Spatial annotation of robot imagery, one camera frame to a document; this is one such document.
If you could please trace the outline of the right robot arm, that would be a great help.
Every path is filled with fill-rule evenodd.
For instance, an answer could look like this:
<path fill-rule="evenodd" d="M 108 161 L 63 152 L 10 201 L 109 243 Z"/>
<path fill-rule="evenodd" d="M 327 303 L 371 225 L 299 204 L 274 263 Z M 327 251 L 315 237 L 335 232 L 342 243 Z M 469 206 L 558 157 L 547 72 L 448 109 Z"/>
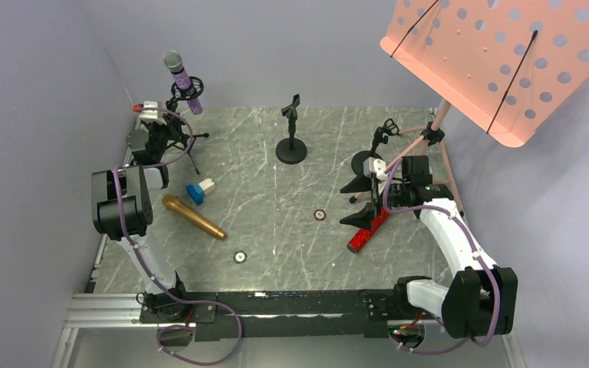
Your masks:
<path fill-rule="evenodd" d="M 400 278 L 393 305 L 400 312 L 427 312 L 443 323 L 455 339 L 483 347 L 496 335 L 511 332 L 518 277 L 502 268 L 476 241 L 445 184 L 434 181 L 427 156 L 405 156 L 388 168 L 381 159 L 364 161 L 341 193 L 366 192 L 367 204 L 340 220 L 362 230 L 374 229 L 379 215 L 412 212 L 446 259 L 452 275 L 447 287 L 428 276 Z"/>

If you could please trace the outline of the red glitter microphone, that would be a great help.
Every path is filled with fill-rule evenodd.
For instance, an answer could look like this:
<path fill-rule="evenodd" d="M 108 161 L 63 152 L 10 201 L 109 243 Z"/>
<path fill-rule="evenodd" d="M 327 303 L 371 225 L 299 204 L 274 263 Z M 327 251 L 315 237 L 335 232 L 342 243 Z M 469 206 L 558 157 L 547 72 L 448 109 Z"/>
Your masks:
<path fill-rule="evenodd" d="M 371 221 L 370 229 L 360 229 L 354 237 L 347 243 L 347 249 L 358 254 L 363 247 L 372 239 L 380 226 L 389 218 L 390 213 L 382 210 L 381 213 Z"/>

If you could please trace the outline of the black round-base clip stand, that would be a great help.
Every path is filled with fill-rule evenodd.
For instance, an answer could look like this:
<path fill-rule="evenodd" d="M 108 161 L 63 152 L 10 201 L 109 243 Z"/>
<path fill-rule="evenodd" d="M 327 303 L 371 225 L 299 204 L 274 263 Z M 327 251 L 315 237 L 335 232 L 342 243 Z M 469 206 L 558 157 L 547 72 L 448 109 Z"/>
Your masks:
<path fill-rule="evenodd" d="M 302 162 L 308 149 L 305 143 L 296 138 L 296 122 L 298 120 L 297 107 L 300 104 L 300 94 L 292 97 L 292 102 L 281 109 L 281 115 L 288 120 L 288 138 L 281 140 L 275 147 L 275 155 L 279 161 L 288 165 Z"/>

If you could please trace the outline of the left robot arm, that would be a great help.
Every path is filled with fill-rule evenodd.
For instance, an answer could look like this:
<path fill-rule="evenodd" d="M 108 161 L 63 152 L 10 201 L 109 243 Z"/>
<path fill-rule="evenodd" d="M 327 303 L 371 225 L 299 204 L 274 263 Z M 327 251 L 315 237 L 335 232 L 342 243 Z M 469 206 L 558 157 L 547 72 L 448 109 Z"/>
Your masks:
<path fill-rule="evenodd" d="M 156 244 L 150 196 L 150 191 L 169 184 L 169 170 L 160 163 L 172 146 L 166 129 L 144 123 L 132 130 L 126 138 L 130 165 L 92 173 L 90 199 L 96 231 L 124 249 L 143 279 L 141 305 L 152 313 L 170 315 L 182 312 L 178 300 L 185 288 Z"/>

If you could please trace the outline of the purple glitter microphone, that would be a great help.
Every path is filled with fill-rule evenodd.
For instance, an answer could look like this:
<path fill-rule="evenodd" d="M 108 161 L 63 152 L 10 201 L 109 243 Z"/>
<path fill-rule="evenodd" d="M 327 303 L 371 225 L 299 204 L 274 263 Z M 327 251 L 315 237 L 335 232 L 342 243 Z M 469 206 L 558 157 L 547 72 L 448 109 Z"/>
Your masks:
<path fill-rule="evenodd" d="M 177 107 L 179 102 L 185 101 L 192 114 L 202 114 L 203 107 L 199 102 L 199 96 L 204 90 L 202 80 L 198 77 L 189 76 L 181 55 L 176 51 L 167 51 L 163 56 L 163 63 L 173 78 L 172 97 L 167 105 Z"/>

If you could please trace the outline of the black tripod shock-mount stand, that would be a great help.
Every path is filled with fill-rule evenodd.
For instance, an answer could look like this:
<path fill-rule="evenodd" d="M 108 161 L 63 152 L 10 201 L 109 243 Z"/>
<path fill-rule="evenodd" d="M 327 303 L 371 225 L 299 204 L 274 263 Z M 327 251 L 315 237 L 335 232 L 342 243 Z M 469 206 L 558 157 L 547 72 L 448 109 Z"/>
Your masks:
<path fill-rule="evenodd" d="M 180 89 L 177 83 L 173 82 L 170 88 L 171 97 L 165 103 L 167 110 L 178 113 L 183 119 L 189 113 L 189 103 L 199 97 L 204 90 L 204 84 L 199 77 L 190 77 L 189 79 L 191 86 L 186 90 Z M 167 125 L 167 147 L 182 150 L 191 159 L 196 174 L 200 174 L 191 150 L 198 138 L 208 138 L 209 133 L 195 133 L 193 130 L 188 130 L 188 126 L 183 121 L 170 114 L 164 113 L 163 118 Z"/>

